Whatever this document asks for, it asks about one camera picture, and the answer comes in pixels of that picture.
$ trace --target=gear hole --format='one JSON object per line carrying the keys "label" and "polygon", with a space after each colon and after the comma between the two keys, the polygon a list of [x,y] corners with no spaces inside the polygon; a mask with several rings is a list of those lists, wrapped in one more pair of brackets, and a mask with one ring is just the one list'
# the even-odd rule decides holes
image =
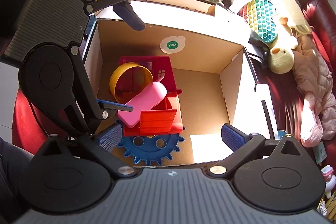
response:
{"label": "gear hole", "polygon": [[163,148],[165,148],[166,145],[167,145],[167,142],[166,142],[166,140],[164,140],[164,139],[158,139],[158,140],[156,141],[156,146],[157,146],[157,148],[159,148],[159,149],[163,149]]}
{"label": "gear hole", "polygon": [[143,140],[142,137],[137,136],[133,139],[133,143],[134,143],[135,146],[141,147],[141,146],[143,146],[144,140]]}

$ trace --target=person's leg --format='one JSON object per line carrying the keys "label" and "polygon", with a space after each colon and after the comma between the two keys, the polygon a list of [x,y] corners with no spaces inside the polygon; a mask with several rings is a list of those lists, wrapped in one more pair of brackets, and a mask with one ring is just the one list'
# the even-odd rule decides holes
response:
{"label": "person's leg", "polygon": [[33,154],[0,138],[0,214],[12,222],[22,213],[19,181]]}

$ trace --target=open cardboard box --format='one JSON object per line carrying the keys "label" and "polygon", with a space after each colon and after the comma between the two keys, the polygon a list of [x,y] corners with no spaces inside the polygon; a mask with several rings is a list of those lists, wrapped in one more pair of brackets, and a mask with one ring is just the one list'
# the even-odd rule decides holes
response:
{"label": "open cardboard box", "polygon": [[[97,98],[115,101],[109,92],[109,79],[121,56],[167,55],[161,51],[160,42],[183,36],[184,49],[169,57],[176,86],[183,91],[179,100],[185,141],[178,145],[180,152],[172,152],[173,160],[164,159],[163,165],[215,161],[230,155],[232,151],[221,140],[224,123],[269,139],[276,130],[272,102],[256,92],[260,89],[259,93],[269,94],[267,85],[258,88],[244,48],[250,36],[244,20],[218,5],[208,14],[178,7],[178,0],[171,2],[174,6],[167,5],[167,0],[165,4],[132,1],[135,13],[147,24],[143,31],[132,30],[112,7],[97,15],[83,58]],[[114,121],[106,119],[98,131]],[[113,150],[118,158],[134,165],[134,158],[125,158],[124,152],[124,148]]]}

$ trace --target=green oval logo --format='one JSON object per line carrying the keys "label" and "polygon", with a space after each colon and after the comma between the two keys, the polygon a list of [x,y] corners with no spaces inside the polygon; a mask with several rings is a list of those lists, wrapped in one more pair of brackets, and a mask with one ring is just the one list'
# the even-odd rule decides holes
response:
{"label": "green oval logo", "polygon": [[179,44],[176,41],[169,41],[167,43],[167,48],[170,50],[176,49],[179,46]]}

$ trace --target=silver bolt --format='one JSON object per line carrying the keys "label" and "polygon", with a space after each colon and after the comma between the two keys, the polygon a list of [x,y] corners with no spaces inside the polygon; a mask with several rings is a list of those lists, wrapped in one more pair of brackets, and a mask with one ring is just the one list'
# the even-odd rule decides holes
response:
{"label": "silver bolt", "polygon": [[78,47],[76,47],[76,46],[72,46],[72,47],[71,47],[71,53],[72,53],[73,55],[77,55],[78,52],[79,52]]}
{"label": "silver bolt", "polygon": [[104,111],[104,112],[103,112],[103,118],[104,118],[104,119],[106,119],[106,118],[108,117],[108,115],[109,115],[109,114],[107,113],[107,111]]}
{"label": "silver bolt", "polygon": [[135,170],[130,166],[122,166],[118,169],[118,173],[120,173],[122,175],[130,175],[134,172],[135,172]]}
{"label": "silver bolt", "polygon": [[89,13],[92,13],[93,8],[92,8],[92,6],[89,4],[88,6],[86,6],[86,10],[87,10]]}
{"label": "silver bolt", "polygon": [[216,175],[221,175],[226,172],[226,168],[224,166],[216,165],[210,168],[210,172]]}

